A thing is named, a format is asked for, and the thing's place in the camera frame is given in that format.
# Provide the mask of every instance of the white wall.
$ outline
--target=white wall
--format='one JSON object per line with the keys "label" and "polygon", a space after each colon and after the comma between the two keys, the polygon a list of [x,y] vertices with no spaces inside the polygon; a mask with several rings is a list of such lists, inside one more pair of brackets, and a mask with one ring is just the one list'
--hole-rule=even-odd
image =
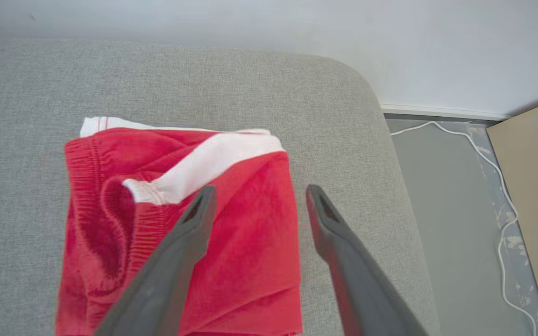
{"label": "white wall", "polygon": [[0,36],[328,56],[384,107],[425,114],[500,119],[538,100],[538,0],[0,0]]}

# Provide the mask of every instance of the folded garment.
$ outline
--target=folded garment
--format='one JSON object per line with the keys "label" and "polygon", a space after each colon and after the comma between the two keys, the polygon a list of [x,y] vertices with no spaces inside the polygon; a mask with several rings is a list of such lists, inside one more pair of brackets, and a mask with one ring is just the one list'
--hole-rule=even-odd
{"label": "folded garment", "polygon": [[94,333],[205,185],[216,188],[215,218],[179,334],[301,332],[297,209],[278,138],[101,117],[86,119],[65,151],[71,202],[58,336]]}

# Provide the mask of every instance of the white baseboard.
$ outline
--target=white baseboard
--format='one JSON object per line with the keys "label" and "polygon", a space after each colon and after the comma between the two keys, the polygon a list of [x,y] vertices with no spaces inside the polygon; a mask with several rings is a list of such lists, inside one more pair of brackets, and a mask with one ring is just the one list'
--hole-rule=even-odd
{"label": "white baseboard", "polygon": [[434,117],[481,119],[501,121],[512,118],[514,115],[493,112],[466,111],[463,109],[427,108],[422,106],[405,106],[381,104],[383,113],[397,113],[410,115],[431,115]]}

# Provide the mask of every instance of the power cord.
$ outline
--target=power cord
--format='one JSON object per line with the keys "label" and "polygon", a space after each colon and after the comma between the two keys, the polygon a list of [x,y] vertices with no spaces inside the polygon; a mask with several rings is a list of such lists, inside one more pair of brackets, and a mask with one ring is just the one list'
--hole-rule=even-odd
{"label": "power cord", "polygon": [[487,161],[487,163],[491,164],[491,166],[493,166],[493,168],[495,168],[495,170],[497,171],[497,174],[499,175],[499,181],[502,184],[503,195],[506,196],[506,200],[508,200],[508,204],[510,204],[510,207],[512,208],[512,211],[514,211],[514,215],[515,215],[513,221],[507,223],[506,225],[504,225],[502,227],[502,236],[501,236],[501,238],[499,240],[499,244],[497,244],[497,260],[499,261],[499,264],[500,264],[500,266],[502,268],[502,297],[503,297],[503,300],[508,305],[510,305],[512,308],[517,309],[518,311],[521,311],[523,314],[525,314],[526,316],[529,317],[529,319],[532,322],[532,336],[537,336],[537,324],[535,323],[534,319],[532,318],[532,315],[527,313],[527,311],[520,308],[519,306],[516,306],[512,302],[508,301],[508,298],[506,297],[506,268],[505,268],[505,266],[503,264],[503,259],[502,259],[503,234],[506,232],[506,228],[508,228],[508,226],[510,226],[510,225],[517,222],[517,220],[518,220],[518,211],[516,210],[516,207],[514,206],[514,203],[512,203],[512,200],[510,200],[510,196],[508,196],[508,190],[506,189],[506,183],[505,183],[505,181],[503,179],[502,171],[499,169],[499,167],[495,163],[493,163],[491,160],[487,159],[487,157],[485,157],[485,155],[483,155],[483,153],[481,153],[479,151],[479,149],[476,147],[476,144],[474,144],[474,141],[472,141],[472,138],[468,134],[462,133],[462,132],[453,132],[451,130],[448,130],[448,129],[444,128],[442,125],[436,123],[435,121],[429,121],[427,123],[418,125],[416,127],[404,128],[401,131],[393,132],[391,134],[391,136],[402,134],[402,133],[407,132],[407,131],[418,130],[419,128],[423,128],[423,127],[425,127],[425,126],[427,126],[429,124],[433,124],[433,125],[437,126],[440,130],[442,130],[442,131],[444,131],[446,133],[465,136],[465,138],[468,139],[468,141],[470,141],[470,144],[472,145],[474,150],[477,152],[477,154],[480,155],[485,161]]}

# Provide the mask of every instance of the gray couch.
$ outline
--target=gray couch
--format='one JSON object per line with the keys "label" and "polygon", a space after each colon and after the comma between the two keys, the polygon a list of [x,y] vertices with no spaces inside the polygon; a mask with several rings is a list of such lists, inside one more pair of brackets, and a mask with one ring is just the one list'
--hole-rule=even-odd
{"label": "gray couch", "polygon": [[396,153],[355,70],[267,51],[2,39],[0,335],[54,333],[69,199],[62,149],[94,115],[271,130],[290,154],[297,193],[305,334],[342,334],[331,277],[312,244],[308,183],[322,185],[421,323],[439,334]]}

